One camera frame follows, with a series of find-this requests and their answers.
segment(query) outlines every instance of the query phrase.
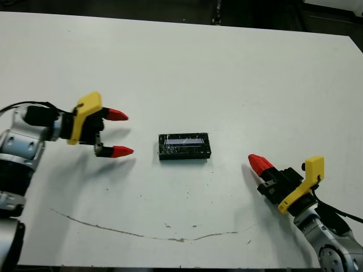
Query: black rectangular block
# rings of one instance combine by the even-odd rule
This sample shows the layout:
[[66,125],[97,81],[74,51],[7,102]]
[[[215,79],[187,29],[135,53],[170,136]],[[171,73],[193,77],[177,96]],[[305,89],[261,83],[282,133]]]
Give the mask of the black rectangular block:
[[159,135],[159,160],[209,159],[211,153],[207,133]]

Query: red fingertip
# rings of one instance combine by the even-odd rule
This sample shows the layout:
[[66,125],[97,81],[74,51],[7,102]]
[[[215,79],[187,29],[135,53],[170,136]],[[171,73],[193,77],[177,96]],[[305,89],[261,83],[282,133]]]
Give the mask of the red fingertip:
[[118,158],[118,157],[130,155],[132,153],[134,153],[134,151],[131,148],[128,148],[125,146],[114,146],[111,157]]
[[105,119],[111,121],[126,121],[129,117],[117,109],[108,109],[108,114]]
[[257,156],[255,154],[249,155],[248,160],[250,161],[252,169],[256,172],[258,176],[261,176],[262,172],[266,169],[274,167],[267,159],[261,156]]

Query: white table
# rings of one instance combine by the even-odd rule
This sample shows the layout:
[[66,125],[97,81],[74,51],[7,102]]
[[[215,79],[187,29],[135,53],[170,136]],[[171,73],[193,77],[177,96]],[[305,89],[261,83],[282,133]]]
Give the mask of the white table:
[[[24,13],[0,13],[0,26],[1,106],[71,110],[98,90],[130,117],[106,122],[103,140],[135,149],[102,159],[48,143],[20,264],[318,267],[291,217],[257,192],[250,153],[299,172],[324,155],[318,195],[363,216],[363,55],[350,38]],[[209,133],[212,157],[161,163],[158,134],[188,132]]]

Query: brown scratch mark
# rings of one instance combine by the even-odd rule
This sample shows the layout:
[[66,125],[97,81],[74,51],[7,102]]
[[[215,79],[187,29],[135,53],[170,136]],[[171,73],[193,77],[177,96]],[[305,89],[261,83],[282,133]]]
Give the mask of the brown scratch mark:
[[175,242],[179,242],[179,243],[183,243],[185,241],[197,241],[197,240],[201,240],[207,237],[211,237],[211,236],[219,236],[219,235],[226,235],[226,234],[237,234],[237,231],[233,231],[233,232],[221,232],[221,233],[213,233],[213,234],[208,234],[208,235],[204,235],[198,238],[194,238],[194,239],[187,239],[187,238],[161,238],[161,237],[152,237],[152,236],[145,236],[145,235],[140,235],[140,234],[136,234],[136,233],[132,233],[132,232],[128,232],[128,231],[121,231],[119,229],[114,229],[114,228],[107,228],[107,227],[102,227],[99,226],[97,224],[90,224],[81,220],[78,220],[76,218],[70,217],[69,215],[65,215],[59,211],[56,211],[55,209],[50,208],[52,211],[54,211],[56,214],[63,216],[65,218],[68,218],[72,221],[75,221],[79,224],[85,225],[85,226],[89,226],[89,227],[94,227],[94,228],[99,228],[101,230],[106,230],[106,231],[113,231],[113,232],[117,232],[117,233],[122,233],[122,234],[127,234],[127,235],[132,235],[132,236],[136,236],[136,237],[143,237],[146,239],[153,239],[153,240],[162,240],[162,241],[175,241]]
[[213,234],[208,234],[208,235],[204,235],[204,236],[199,237],[199,238],[192,239],[192,241],[197,241],[197,240],[207,238],[207,237],[211,237],[211,236],[218,236],[218,235],[223,235],[223,234],[236,234],[236,233],[238,233],[238,232],[237,231],[231,231],[231,232],[213,233]]
[[180,238],[180,239],[177,239],[177,238],[169,238],[168,239],[168,241],[176,241],[176,242],[180,242],[180,243],[185,242],[185,240],[187,240],[187,239],[184,239],[184,238]]

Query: dark floor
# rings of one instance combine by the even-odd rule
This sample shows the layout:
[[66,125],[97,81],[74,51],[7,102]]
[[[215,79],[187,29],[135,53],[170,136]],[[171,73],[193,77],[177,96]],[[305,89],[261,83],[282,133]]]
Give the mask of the dark floor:
[[[218,0],[22,0],[0,11],[211,24]],[[363,19],[300,0],[221,0],[221,25],[350,36],[363,51]]]

